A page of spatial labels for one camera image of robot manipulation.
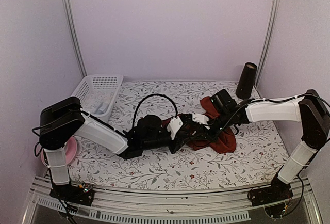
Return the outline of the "dark red towel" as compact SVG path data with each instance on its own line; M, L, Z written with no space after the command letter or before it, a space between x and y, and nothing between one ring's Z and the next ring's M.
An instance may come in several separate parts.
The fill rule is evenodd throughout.
M205 110L205 115L212 119L220 119L230 116L230 112L236 109L236 101L230 96L222 97L219 93L212 97L207 96L200 100L202 108ZM216 140L209 140L206 136L204 126L193 122L188 118L188 114L179 114L184 124L179 131L188 131L190 134L189 141L185 144L193 150L199 150L205 147L211 147L217 153L229 153L236 150L235 133L228 126L218 136Z

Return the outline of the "blue orange patterned towel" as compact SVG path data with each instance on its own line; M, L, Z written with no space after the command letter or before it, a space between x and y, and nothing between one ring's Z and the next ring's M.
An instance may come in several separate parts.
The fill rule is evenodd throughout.
M102 102L95 111L96 115L105 115L107 113L109 113L110 110L110 103L108 102Z

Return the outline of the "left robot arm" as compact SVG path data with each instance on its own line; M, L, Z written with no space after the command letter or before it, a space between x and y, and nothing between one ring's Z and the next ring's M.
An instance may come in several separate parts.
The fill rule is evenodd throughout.
M183 126L183 116L179 114L167 125L163 125L159 117L147 115L129 132L120 132L83 110L79 98L69 97L45 108L40 115L40 125L31 131L39 138L57 193L65 200L73 200L77 190L71 185L64 151L72 136L88 139L121 158L131 159L140 157L145 150L165 146L175 153L184 144L178 135Z

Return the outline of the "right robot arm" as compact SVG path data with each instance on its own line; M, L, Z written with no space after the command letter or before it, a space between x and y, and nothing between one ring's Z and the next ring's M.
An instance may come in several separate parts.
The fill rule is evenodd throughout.
M220 114L204 122L211 138L232 125L260 121L291 121L302 125L301 142L276 175L276 183L267 189L270 201L286 194L286 185L306 168L329 142L329 103L313 90L287 98L244 99L237 103L226 90L211 97L212 106Z

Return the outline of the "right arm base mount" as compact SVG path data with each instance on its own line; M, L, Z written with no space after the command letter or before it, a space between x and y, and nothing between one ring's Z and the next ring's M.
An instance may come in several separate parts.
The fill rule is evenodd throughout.
M282 182L276 174L270 186L251 189L247 197L251 201L252 206L260 206L292 198L293 192L291 185Z

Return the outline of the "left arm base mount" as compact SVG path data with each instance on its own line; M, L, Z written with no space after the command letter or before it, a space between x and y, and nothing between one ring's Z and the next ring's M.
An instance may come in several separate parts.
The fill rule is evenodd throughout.
M67 185L52 185L50 196L57 198L65 203L75 203L85 206L91 206L94 199L95 191L93 189L85 189L84 187Z

